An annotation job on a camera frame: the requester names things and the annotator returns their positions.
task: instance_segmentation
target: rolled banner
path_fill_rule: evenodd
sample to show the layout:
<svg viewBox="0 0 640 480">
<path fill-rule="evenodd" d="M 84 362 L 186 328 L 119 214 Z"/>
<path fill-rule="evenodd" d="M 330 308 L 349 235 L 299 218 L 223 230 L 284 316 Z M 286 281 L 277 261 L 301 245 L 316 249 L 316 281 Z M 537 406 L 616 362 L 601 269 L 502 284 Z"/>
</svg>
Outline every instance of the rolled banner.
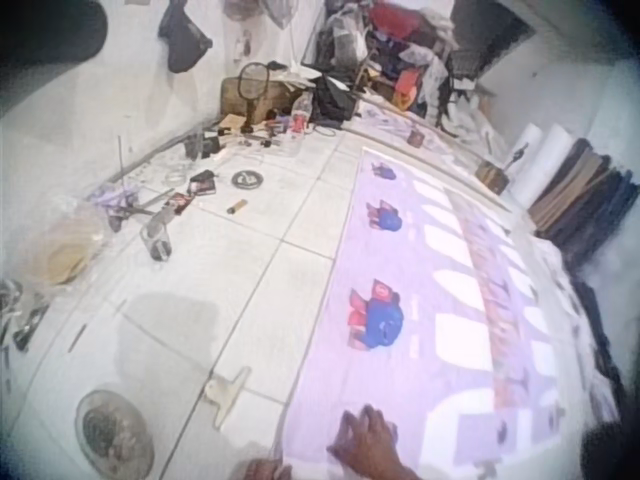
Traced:
<svg viewBox="0 0 640 480">
<path fill-rule="evenodd" d="M 533 123 L 524 129 L 503 162 L 504 171 L 510 180 L 513 181 L 518 173 L 535 158 L 542 143 L 542 137 L 544 137 L 542 130 Z"/>
<path fill-rule="evenodd" d="M 525 209 L 529 209 L 553 179 L 569 154 L 575 139 L 560 125 L 554 124 L 536 156 L 524 166 L 509 192 Z"/>
</svg>

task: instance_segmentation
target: blue cartoon figure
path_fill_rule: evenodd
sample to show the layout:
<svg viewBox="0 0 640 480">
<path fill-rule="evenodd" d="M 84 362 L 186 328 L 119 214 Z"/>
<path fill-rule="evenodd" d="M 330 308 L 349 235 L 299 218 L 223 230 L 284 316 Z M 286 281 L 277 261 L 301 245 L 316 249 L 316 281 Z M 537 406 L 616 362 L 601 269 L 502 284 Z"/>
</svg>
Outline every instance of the blue cartoon figure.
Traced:
<svg viewBox="0 0 640 480">
<path fill-rule="evenodd" d="M 398 213 L 398 209 L 392 207 L 384 200 L 380 200 L 380 206 L 378 208 L 367 203 L 369 226 L 376 230 L 388 230 L 390 232 L 400 230 L 400 228 L 402 228 L 402 219 Z"/>
<path fill-rule="evenodd" d="M 349 304 L 352 311 L 349 346 L 357 350 L 388 347 L 400 335 L 404 314 L 400 308 L 400 295 L 379 280 L 373 281 L 371 300 L 366 301 L 351 290 Z"/>
<path fill-rule="evenodd" d="M 393 169 L 385 163 L 380 162 L 378 165 L 373 164 L 371 168 L 373 169 L 373 174 L 376 177 L 384 178 L 385 180 L 396 179 L 396 172 L 394 172 Z"/>
</svg>

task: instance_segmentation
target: floor drain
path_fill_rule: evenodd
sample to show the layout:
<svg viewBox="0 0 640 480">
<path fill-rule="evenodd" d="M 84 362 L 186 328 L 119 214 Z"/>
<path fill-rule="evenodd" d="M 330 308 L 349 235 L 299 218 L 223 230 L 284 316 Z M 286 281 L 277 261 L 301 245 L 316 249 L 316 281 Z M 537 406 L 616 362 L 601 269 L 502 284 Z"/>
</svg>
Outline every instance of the floor drain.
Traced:
<svg viewBox="0 0 640 480">
<path fill-rule="evenodd" d="M 153 466 L 153 441 L 144 418 L 127 399 L 96 390 L 78 404 L 76 436 L 82 452 L 104 477 L 142 480 Z"/>
</svg>

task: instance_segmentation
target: metal object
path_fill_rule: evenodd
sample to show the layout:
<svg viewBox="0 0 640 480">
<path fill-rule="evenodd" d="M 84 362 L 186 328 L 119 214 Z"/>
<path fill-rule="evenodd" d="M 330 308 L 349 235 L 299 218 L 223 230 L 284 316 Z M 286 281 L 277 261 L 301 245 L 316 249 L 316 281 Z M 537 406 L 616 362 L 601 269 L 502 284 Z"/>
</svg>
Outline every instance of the metal object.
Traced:
<svg viewBox="0 0 640 480">
<path fill-rule="evenodd" d="M 36 330 L 47 313 L 47 310 L 49 310 L 49 304 L 44 304 L 43 302 L 44 297 L 41 294 L 36 293 L 34 303 L 36 307 L 31 310 L 24 327 L 13 334 L 13 343 L 15 343 L 16 348 L 21 352 L 24 352 L 27 349 L 29 342 L 31 342 L 31 339 L 33 338 L 33 334 L 36 333 Z"/>
<path fill-rule="evenodd" d="M 214 377 L 205 385 L 205 398 L 211 403 L 218 405 L 218 413 L 213 422 L 213 426 L 217 430 L 220 430 L 231 408 L 236 403 L 242 387 L 244 387 L 244 384 L 249 379 L 250 373 L 251 368 L 243 367 L 232 382 L 222 377 Z"/>
<path fill-rule="evenodd" d="M 76 437 L 87 460 L 104 478 L 142 480 L 155 457 L 140 411 L 126 398 L 95 390 L 78 404 Z"/>
<path fill-rule="evenodd" d="M 234 187 L 242 190 L 253 190 L 264 182 L 264 177 L 254 170 L 240 170 L 231 177 Z"/>
</svg>

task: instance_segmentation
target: hanging item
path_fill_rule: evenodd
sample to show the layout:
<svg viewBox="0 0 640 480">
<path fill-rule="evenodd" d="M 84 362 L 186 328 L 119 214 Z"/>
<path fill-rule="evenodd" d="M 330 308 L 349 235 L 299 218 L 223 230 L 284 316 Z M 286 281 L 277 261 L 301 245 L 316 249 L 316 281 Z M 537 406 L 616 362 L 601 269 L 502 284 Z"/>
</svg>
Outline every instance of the hanging item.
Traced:
<svg viewBox="0 0 640 480">
<path fill-rule="evenodd" d="M 234 22 L 244 22 L 263 13 L 260 0 L 225 0 L 223 11 Z"/>
<path fill-rule="evenodd" d="M 298 0 L 260 0 L 260 5 L 278 28 L 287 28 L 298 10 Z"/>
<path fill-rule="evenodd" d="M 158 36 L 169 45 L 169 71 L 191 70 L 213 46 L 213 42 L 184 11 L 187 0 L 171 0 L 164 12 Z"/>
</svg>

